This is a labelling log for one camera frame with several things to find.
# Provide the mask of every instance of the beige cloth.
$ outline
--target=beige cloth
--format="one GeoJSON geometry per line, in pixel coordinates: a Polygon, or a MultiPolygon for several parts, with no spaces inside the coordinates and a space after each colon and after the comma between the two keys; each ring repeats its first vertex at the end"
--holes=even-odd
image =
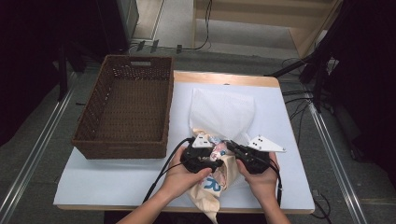
{"type": "Polygon", "coordinates": [[[215,224],[218,224],[216,214],[220,209],[218,197],[221,192],[226,190],[239,176],[235,156],[223,155],[220,159],[224,161],[224,164],[222,167],[218,168],[216,172],[223,172],[226,174],[225,185],[222,186],[218,184],[218,181],[214,177],[216,176],[215,172],[207,176],[202,182],[194,185],[188,191],[192,202],[215,224]]]}

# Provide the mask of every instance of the basket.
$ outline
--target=basket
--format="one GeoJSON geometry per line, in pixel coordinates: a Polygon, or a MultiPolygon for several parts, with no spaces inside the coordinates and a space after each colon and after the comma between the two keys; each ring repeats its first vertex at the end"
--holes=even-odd
{"type": "Polygon", "coordinates": [[[86,159],[166,156],[173,59],[107,55],[72,138],[86,159]]]}

